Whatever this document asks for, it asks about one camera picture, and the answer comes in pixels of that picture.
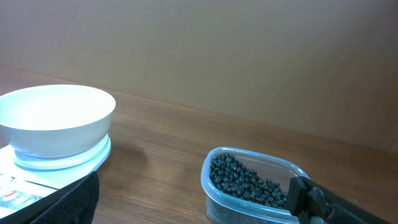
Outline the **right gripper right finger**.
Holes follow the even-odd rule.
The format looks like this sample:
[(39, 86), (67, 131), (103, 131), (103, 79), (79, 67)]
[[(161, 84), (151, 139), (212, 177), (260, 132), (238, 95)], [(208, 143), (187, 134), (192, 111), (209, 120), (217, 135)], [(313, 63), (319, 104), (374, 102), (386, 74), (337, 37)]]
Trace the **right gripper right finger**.
[(290, 179), (287, 210), (299, 223), (388, 224), (312, 180), (300, 176)]

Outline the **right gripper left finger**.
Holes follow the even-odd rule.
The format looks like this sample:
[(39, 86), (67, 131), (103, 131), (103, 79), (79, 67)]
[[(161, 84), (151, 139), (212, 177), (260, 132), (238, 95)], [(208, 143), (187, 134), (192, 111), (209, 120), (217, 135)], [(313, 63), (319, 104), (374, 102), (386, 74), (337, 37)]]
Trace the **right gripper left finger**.
[(95, 171), (1, 219), (1, 224), (91, 224), (100, 197)]

